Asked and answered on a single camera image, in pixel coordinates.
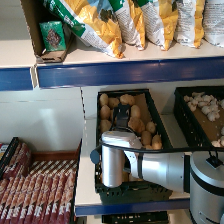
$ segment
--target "white shelf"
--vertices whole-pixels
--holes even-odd
[[[161,51],[160,47],[148,41],[146,42],[146,49],[143,51],[138,51],[134,46],[127,44],[123,45],[125,49],[125,57],[123,59],[116,59],[107,56],[96,48],[86,47],[80,40],[76,39],[76,41],[72,43],[72,46],[70,47],[63,64],[67,65],[224,56],[224,48],[215,47],[205,40],[202,40],[202,46],[200,49],[182,46],[173,41],[171,48],[168,51]]]
[[[0,30],[0,68],[33,66],[36,59],[25,18],[0,18]]]
[[[174,147],[187,146],[186,140],[173,114],[162,115],[165,128]],[[79,162],[75,207],[103,206],[100,195],[95,192],[95,165],[90,160],[90,153],[96,146],[96,119],[85,120],[82,148]],[[173,192],[170,199],[187,199],[189,194]]]

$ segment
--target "cable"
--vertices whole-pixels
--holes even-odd
[[[161,150],[150,150],[150,149],[135,149],[135,148],[126,148],[121,146],[115,146],[106,144],[99,140],[99,144],[106,146],[108,148],[119,149],[122,151],[130,151],[130,152],[137,152],[137,153],[151,153],[151,154],[159,154],[159,153],[178,153],[178,152],[203,152],[203,151],[213,151],[213,152],[224,152],[223,149],[217,147],[194,147],[194,148],[177,148],[177,149],[161,149]]]

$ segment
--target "white wall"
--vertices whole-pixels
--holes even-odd
[[[72,150],[83,124],[80,88],[0,92],[0,142],[16,136],[33,150]]]

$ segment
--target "cardboard box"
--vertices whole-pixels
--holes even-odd
[[[69,31],[65,34],[66,50],[44,52],[45,46],[40,31],[39,23],[60,20],[52,15],[39,0],[20,0],[23,13],[26,18],[27,29],[33,45],[34,55],[37,63],[62,62],[65,59],[67,50],[74,39],[74,35]]]

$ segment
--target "snack bag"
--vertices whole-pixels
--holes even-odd
[[[207,0],[203,19],[205,39],[218,47],[224,47],[224,1]]]
[[[177,0],[178,21],[175,40],[189,47],[199,48],[204,36],[202,13],[205,0]]]
[[[109,0],[117,17],[125,43],[138,50],[145,47],[145,24],[141,8],[134,0]]]
[[[161,50],[168,50],[173,41],[178,12],[172,0],[138,0],[142,9],[146,37]]]
[[[84,42],[122,58],[121,31],[108,0],[40,0]]]

